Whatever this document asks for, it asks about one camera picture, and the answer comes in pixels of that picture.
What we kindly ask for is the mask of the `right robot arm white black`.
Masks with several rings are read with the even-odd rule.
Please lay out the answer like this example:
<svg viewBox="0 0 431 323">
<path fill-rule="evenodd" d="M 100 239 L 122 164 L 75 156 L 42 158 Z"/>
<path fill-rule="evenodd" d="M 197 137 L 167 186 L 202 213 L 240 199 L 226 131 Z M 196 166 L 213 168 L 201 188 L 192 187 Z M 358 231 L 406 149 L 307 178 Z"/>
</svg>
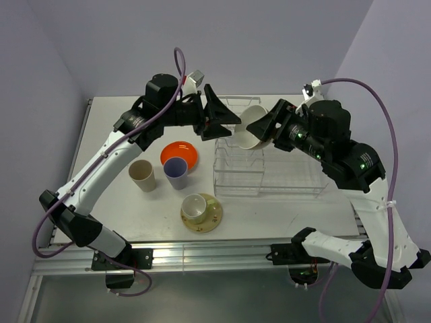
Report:
<svg viewBox="0 0 431 323">
<path fill-rule="evenodd" d="M 350 138 L 351 114 L 337 100 L 302 105 L 297 114 L 291 103 L 279 100 L 262 118 L 246 126 L 261 141 L 291 152 L 297 149 L 320 162 L 322 171 L 351 203 L 367 240 L 328 236 L 315 228 L 299 231 L 288 244 L 271 246 L 274 265 L 336 262 L 352 269 L 363 284 L 379 289 L 385 277 L 389 244 L 393 245 L 388 289 L 402 289 L 412 279 L 410 271 L 424 268 L 430 253 L 420 249 L 406 232 L 389 200 L 386 172 L 378 153 Z"/>
</svg>

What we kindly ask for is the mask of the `white floral bowl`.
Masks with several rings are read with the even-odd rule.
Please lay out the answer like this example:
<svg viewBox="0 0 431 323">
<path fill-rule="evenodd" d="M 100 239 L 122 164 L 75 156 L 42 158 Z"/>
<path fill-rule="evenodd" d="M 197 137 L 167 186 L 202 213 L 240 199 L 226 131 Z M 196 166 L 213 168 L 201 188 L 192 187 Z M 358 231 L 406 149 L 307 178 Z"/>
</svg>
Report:
<svg viewBox="0 0 431 323">
<path fill-rule="evenodd" d="M 241 123 L 235 125 L 233 134 L 234 143 L 239 148 L 243 150 L 259 150 L 272 143 L 273 139 L 261 141 L 246 129 L 248 125 L 259 120 L 267 113 L 268 110 L 266 108 L 254 105 L 249 106 L 240 114 Z"/>
</svg>

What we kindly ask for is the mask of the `light green mug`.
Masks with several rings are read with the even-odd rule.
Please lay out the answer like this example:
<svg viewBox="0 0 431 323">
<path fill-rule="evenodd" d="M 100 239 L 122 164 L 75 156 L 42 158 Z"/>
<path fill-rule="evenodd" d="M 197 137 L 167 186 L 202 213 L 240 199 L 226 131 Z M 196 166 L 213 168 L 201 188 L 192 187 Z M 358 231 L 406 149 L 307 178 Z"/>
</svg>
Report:
<svg viewBox="0 0 431 323">
<path fill-rule="evenodd" d="M 208 194 L 190 194 L 186 196 L 181 204 L 181 219 L 190 225 L 199 225 L 207 222 L 212 205 L 216 203 L 213 196 Z"/>
</svg>

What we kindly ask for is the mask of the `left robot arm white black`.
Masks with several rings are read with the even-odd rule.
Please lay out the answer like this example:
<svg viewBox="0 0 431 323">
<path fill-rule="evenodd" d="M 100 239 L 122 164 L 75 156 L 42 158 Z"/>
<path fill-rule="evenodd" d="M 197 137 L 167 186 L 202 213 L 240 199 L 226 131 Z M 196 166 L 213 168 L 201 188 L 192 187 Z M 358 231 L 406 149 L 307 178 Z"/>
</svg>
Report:
<svg viewBox="0 0 431 323">
<path fill-rule="evenodd" d="M 164 134 L 166 127 L 191 126 L 202 141 L 228 137 L 226 125 L 240 123 L 209 84 L 203 91 L 182 89 L 185 80 L 157 74 L 145 93 L 115 122 L 96 155 L 57 191 L 44 191 L 39 201 L 48 218 L 78 247 L 89 247 L 115 268 L 131 260 L 131 245 L 106 228 L 91 212 L 102 193 L 133 159 Z"/>
</svg>

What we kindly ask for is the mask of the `purple plastic cup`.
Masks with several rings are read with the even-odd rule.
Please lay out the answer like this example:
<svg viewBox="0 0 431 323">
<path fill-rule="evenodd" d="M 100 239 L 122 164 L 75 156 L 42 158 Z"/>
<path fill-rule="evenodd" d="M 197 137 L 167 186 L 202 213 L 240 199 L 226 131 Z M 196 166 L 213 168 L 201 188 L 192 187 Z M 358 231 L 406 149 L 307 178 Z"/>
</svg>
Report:
<svg viewBox="0 0 431 323">
<path fill-rule="evenodd" d="M 163 171 L 175 190 L 187 186 L 188 164 L 181 157 L 171 157 L 163 165 Z"/>
</svg>

